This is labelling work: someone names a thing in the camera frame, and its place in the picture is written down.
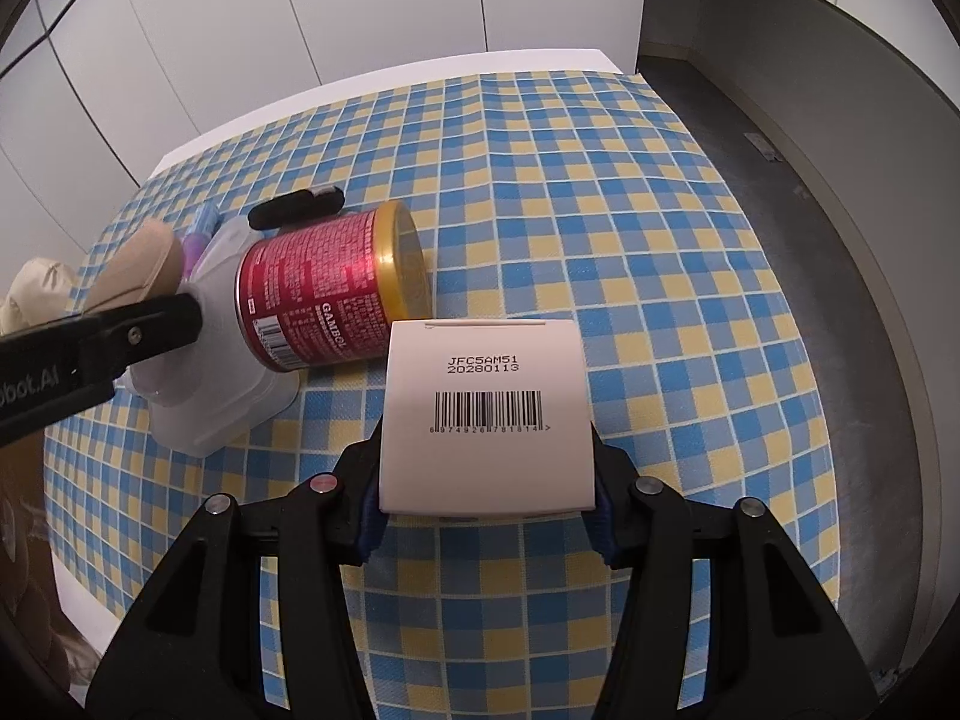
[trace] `metal screw head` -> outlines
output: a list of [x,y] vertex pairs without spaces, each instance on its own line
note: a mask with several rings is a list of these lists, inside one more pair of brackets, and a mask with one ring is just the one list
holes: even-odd
[[333,493],[337,488],[337,477],[332,473],[318,473],[310,480],[310,489],[314,493]]
[[638,493],[659,495],[664,491],[664,483],[655,476],[640,476],[634,483]]
[[740,510],[743,514],[746,514],[747,517],[763,517],[763,513],[767,511],[767,508],[763,504],[763,501],[757,500],[757,498],[744,498],[740,501]]
[[206,500],[206,503],[203,504],[203,507],[210,512],[210,514],[223,514],[230,508],[229,496],[224,495],[224,493],[211,495],[210,498]]

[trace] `barcode number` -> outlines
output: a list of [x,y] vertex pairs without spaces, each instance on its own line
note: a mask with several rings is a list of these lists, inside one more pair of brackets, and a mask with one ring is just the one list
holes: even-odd
[[287,338],[283,335],[283,328],[280,327],[280,320],[277,317],[253,319],[253,329],[256,330],[256,336],[260,338],[263,348],[277,365],[293,368],[304,364],[304,361],[296,355],[296,352],[287,343]]
[[433,430],[454,428],[544,429],[544,399],[539,389],[493,392],[436,392]]

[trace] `blue and yellow checkered cloth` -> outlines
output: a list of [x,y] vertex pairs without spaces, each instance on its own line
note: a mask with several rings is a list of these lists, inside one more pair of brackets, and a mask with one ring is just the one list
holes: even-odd
[[[349,208],[403,199],[439,317],[573,317],[593,418],[644,473],[729,506],[769,502],[832,598],[836,493],[805,348],[747,218],[679,119],[638,76],[448,79],[304,111],[151,179],[82,269],[147,217],[184,230],[198,205],[236,215],[325,183]],[[203,460],[152,439],[126,391],[47,440],[56,553],[121,614],[206,495],[282,495],[366,437],[384,364],[312,370],[284,413]],[[284,700],[275,565],[262,573],[267,693]],[[702,694],[709,572],[698,562],[683,702]],[[628,577],[579,517],[395,517],[344,570],[383,720],[589,718]]]

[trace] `floor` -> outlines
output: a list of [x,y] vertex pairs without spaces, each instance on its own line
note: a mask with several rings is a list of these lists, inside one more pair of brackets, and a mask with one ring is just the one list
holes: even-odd
[[797,319],[824,402],[840,515],[840,614],[877,677],[899,663],[920,574],[920,471],[904,383],[853,259],[755,124],[688,62],[640,57],[760,237]]

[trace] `gold can lid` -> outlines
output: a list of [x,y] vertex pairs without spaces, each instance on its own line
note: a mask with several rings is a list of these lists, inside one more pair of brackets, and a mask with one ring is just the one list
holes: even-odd
[[413,217],[399,200],[388,200],[374,212],[373,261],[387,323],[433,317],[424,251]]

